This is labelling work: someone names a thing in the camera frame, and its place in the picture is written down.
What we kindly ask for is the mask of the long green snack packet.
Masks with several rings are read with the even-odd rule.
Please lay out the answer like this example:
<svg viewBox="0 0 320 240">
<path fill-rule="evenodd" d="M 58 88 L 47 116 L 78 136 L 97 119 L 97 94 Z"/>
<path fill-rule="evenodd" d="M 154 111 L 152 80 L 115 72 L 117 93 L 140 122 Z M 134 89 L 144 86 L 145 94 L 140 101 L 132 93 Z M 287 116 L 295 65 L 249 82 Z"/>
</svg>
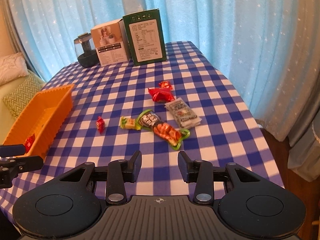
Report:
<svg viewBox="0 0 320 240">
<path fill-rule="evenodd" d="M 167 122 L 163 122 L 161 118 L 151 109 L 147 109 L 140 113 L 136 119 L 136 124 L 141 129 L 151 131 L 159 138 L 166 141 L 174 150 L 179 150 L 184 139 L 190 136 L 188 129 L 175 129 Z"/>
</svg>

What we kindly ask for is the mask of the yellow green candy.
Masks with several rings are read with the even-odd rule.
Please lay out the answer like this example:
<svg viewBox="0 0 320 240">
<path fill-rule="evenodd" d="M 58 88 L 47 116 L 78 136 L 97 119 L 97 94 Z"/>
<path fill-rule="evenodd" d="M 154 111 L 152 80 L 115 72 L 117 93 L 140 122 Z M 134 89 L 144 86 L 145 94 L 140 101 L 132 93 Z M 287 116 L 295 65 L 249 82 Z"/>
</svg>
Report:
<svg viewBox="0 0 320 240">
<path fill-rule="evenodd" d="M 133 129 L 140 131 L 141 127 L 136 124 L 136 120 L 133 118 L 121 116 L 119 120 L 119 126 L 122 129 Z"/>
</svg>

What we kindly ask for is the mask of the small red candy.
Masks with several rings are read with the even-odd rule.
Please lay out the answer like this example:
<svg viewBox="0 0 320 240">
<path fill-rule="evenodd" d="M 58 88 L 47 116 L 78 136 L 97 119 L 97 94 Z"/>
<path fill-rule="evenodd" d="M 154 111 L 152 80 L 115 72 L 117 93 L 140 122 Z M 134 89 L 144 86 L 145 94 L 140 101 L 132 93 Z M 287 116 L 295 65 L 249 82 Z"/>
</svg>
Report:
<svg viewBox="0 0 320 240">
<path fill-rule="evenodd" d="M 96 122 L 96 127 L 97 130 L 100 134 L 103 133 L 103 131 L 105 130 L 105 121 L 102 117 L 98 117 L 97 122 Z"/>
<path fill-rule="evenodd" d="M 158 85 L 160 88 L 166 88 L 166 89 L 172 90 L 172 85 L 169 81 L 161 81 Z"/>
</svg>

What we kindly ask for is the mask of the grey white snack packet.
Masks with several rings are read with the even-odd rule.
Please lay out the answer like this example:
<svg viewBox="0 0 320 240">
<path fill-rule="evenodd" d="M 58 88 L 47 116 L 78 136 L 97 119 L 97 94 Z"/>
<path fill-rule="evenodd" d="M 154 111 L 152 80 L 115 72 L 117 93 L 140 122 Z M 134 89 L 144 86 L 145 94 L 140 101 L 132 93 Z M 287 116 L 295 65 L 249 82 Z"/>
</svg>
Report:
<svg viewBox="0 0 320 240">
<path fill-rule="evenodd" d="M 201 118 L 183 101 L 177 98 L 165 103 L 165 108 L 173 115 L 175 121 L 183 129 L 189 129 L 200 124 Z"/>
</svg>

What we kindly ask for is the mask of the large red snack packet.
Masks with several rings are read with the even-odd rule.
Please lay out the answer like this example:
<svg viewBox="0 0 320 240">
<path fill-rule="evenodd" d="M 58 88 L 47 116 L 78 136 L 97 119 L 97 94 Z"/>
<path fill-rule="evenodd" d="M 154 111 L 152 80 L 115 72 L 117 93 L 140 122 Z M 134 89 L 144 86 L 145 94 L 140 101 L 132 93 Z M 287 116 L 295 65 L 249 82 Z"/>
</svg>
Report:
<svg viewBox="0 0 320 240">
<path fill-rule="evenodd" d="M 169 88 L 149 88 L 148 92 L 154 102 L 167 103 L 175 100 Z"/>
</svg>

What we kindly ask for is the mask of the light green sofa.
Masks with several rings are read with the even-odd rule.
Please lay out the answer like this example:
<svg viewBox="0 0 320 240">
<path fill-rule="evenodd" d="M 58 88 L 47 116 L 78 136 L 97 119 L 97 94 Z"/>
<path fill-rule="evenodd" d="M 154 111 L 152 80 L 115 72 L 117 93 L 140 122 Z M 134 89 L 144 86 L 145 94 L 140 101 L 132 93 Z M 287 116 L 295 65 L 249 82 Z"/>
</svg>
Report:
<svg viewBox="0 0 320 240">
<path fill-rule="evenodd" d="M 11 115 L 10 111 L 4 104 L 2 98 L 6 96 L 7 94 L 11 93 L 14 89 L 16 89 L 21 83 L 24 82 L 24 80 L 27 78 L 27 76 L 19 77 L 15 80 L 12 80 L 10 82 L 7 82 L 0 87 L 0 93 L 1 93 L 1 108 L 0 108 L 0 143 L 3 144 L 3 141 L 5 140 L 7 134 L 9 133 L 11 127 L 13 126 L 15 122 L 15 118 Z"/>
</svg>

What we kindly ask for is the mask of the orange plastic tray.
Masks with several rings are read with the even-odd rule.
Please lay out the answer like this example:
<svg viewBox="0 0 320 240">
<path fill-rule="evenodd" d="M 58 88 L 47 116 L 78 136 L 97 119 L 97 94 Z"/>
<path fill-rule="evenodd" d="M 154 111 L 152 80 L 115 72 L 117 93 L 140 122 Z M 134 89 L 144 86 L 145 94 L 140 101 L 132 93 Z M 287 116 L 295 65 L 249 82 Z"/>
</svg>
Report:
<svg viewBox="0 0 320 240">
<path fill-rule="evenodd" d="M 73 107 L 73 88 L 74 85 L 70 84 L 36 93 L 14 122 L 3 144 L 24 144 L 34 135 L 35 141 L 24 156 L 39 155 L 45 159 Z"/>
</svg>

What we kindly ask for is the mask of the green chevron cushion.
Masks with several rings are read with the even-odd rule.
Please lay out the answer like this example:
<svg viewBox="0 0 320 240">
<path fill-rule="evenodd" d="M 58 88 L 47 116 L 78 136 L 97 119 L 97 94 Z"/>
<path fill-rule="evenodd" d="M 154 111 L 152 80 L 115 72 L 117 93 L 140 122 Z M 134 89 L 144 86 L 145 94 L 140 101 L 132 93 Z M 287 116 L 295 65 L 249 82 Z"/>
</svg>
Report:
<svg viewBox="0 0 320 240">
<path fill-rule="evenodd" d="M 45 83 L 43 80 L 36 75 L 29 73 L 20 85 L 3 96 L 2 102 L 14 119 L 18 118 L 30 100 L 44 85 Z"/>
</svg>

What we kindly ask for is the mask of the blue checkered tablecloth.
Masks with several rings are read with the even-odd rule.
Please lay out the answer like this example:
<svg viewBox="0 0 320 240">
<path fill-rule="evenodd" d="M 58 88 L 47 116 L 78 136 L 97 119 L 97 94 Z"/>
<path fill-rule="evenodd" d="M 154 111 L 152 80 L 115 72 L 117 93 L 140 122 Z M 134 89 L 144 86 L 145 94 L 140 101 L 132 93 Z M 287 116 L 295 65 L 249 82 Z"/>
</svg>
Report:
<svg viewBox="0 0 320 240">
<path fill-rule="evenodd" d="M 12 217 L 14 202 L 25 192 L 84 162 L 97 166 L 142 153 L 136 183 L 126 185 L 128 196 L 192 195 L 194 184 L 183 182 L 178 169 L 180 127 L 149 91 L 160 82 L 172 85 L 200 118 L 180 140 L 191 159 L 214 166 L 237 163 L 282 185 L 279 170 L 266 140 L 232 83 L 190 41 L 166 45 L 167 60 L 143 66 L 124 62 L 82 68 L 62 68 L 46 88 L 73 85 L 73 108 L 57 133 L 41 170 L 20 174 L 13 186 L 1 191 L 1 211 Z"/>
</svg>

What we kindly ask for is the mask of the white pink cushion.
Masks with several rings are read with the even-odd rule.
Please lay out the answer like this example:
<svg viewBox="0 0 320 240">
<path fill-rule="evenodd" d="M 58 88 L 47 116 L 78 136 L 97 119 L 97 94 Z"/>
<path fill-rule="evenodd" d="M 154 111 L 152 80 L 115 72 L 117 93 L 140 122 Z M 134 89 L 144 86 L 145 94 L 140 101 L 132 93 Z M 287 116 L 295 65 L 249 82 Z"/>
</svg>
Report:
<svg viewBox="0 0 320 240">
<path fill-rule="evenodd" d="M 0 58 L 0 85 L 28 75 L 28 68 L 22 53 Z"/>
</svg>

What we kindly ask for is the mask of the grey drape curtain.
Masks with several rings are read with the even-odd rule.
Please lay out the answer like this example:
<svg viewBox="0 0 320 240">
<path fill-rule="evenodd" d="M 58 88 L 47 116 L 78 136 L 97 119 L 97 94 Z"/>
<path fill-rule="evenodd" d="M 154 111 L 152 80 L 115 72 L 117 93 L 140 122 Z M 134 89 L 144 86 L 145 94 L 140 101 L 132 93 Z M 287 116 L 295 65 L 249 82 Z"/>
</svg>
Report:
<svg viewBox="0 0 320 240">
<path fill-rule="evenodd" d="M 319 177 L 319 0 L 283 0 L 272 70 L 255 119 L 278 141 L 289 139 L 287 167 Z"/>
</svg>

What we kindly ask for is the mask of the dark glass humidifier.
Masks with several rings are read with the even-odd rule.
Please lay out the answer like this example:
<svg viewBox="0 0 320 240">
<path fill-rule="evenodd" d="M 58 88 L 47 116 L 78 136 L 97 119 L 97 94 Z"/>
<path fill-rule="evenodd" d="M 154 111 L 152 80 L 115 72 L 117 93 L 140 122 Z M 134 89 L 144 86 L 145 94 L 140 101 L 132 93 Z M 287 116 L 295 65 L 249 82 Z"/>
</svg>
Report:
<svg viewBox="0 0 320 240">
<path fill-rule="evenodd" d="M 74 39 L 75 53 L 83 68 L 93 67 L 99 63 L 91 33 L 84 33 Z"/>
</svg>

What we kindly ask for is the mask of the beige product box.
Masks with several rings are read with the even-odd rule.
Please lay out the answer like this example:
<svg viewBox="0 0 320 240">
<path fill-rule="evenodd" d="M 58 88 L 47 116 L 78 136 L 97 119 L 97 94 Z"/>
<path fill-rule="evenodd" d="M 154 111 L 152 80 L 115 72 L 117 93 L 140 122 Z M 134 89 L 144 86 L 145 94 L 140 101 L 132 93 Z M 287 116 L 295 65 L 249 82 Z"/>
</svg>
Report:
<svg viewBox="0 0 320 240">
<path fill-rule="evenodd" d="M 127 62 L 131 59 L 122 18 L 96 25 L 91 29 L 91 35 L 101 66 Z"/>
</svg>

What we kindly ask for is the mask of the dark green carton box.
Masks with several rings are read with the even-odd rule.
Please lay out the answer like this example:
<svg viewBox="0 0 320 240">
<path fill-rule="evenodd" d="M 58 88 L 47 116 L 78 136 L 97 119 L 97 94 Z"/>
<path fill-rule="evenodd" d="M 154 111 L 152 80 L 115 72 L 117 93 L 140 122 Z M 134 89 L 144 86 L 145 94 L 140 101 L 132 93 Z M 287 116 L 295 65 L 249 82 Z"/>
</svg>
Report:
<svg viewBox="0 0 320 240">
<path fill-rule="evenodd" d="M 125 15 L 123 22 L 135 66 L 167 60 L 159 9 Z"/>
</svg>

